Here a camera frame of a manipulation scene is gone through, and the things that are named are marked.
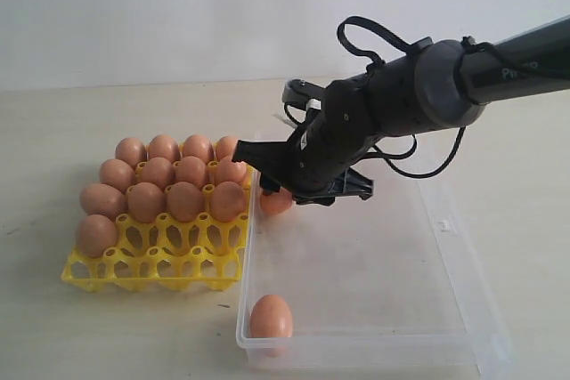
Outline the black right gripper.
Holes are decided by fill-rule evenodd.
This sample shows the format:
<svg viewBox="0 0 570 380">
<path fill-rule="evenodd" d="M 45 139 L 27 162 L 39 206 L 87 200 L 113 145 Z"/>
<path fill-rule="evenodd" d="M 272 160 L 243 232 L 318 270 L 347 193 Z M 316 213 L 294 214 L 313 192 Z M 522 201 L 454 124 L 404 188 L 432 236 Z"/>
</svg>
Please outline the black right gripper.
<svg viewBox="0 0 570 380">
<path fill-rule="evenodd" d="M 299 205 L 330 206 L 339 197 L 373 195 L 373 180 L 352 168 L 373 142 L 360 121 L 316 117 L 286 141 L 238 141 L 232 159 L 260 173 L 263 195 L 285 189 Z"/>
</svg>

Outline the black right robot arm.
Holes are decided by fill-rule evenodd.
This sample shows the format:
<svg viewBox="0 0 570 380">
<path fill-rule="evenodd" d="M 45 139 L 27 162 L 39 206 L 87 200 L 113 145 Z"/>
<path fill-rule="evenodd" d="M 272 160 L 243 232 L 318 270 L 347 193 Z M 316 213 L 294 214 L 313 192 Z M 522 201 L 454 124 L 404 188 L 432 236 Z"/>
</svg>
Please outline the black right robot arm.
<svg viewBox="0 0 570 380">
<path fill-rule="evenodd" d="M 407 43 L 360 16 L 346 25 L 363 28 L 401 52 L 394 61 L 353 45 L 339 25 L 337 38 L 352 55 L 368 59 L 357 76 L 325 87 L 294 79 L 282 94 L 286 108 L 305 119 L 286 141 L 239 141 L 233 160 L 254 167 L 261 188 L 288 190 L 299 205 L 330 206 L 339 197 L 368 199 L 371 179 L 357 162 L 380 158 L 384 138 L 444 129 L 463 133 L 485 106 L 569 86 L 569 20 L 562 18 L 498 44 L 461 40 Z"/>
</svg>

